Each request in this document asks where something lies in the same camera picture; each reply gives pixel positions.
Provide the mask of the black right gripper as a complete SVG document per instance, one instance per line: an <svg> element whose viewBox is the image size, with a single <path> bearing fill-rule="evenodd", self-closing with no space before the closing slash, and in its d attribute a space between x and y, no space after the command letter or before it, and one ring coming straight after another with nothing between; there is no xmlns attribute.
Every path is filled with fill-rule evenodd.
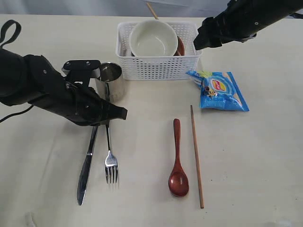
<svg viewBox="0 0 303 227"><path fill-rule="evenodd" d="M218 16L208 17L193 41L196 50L244 42L258 31L303 8L302 0L231 0Z"/></svg>

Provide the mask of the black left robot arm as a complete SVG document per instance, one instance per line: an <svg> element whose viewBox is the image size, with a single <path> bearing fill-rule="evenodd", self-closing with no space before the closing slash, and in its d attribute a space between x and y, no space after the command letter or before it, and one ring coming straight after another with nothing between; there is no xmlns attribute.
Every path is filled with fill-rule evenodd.
<svg viewBox="0 0 303 227"><path fill-rule="evenodd" d="M0 101L7 106L29 103L79 126L126 119L127 110L101 98L89 86L99 75L98 60L72 60L57 72L44 56L0 51Z"/></svg>

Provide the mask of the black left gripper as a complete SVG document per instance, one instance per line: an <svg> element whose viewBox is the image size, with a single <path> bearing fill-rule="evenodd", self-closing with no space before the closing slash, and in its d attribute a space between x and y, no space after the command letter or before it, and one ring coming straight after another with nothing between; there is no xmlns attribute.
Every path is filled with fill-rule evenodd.
<svg viewBox="0 0 303 227"><path fill-rule="evenodd" d="M28 56L29 72L38 85L39 95L29 104L47 110L79 126L98 126L113 119L126 120L127 109L102 98L92 87L81 87L65 80L42 55Z"/></svg>

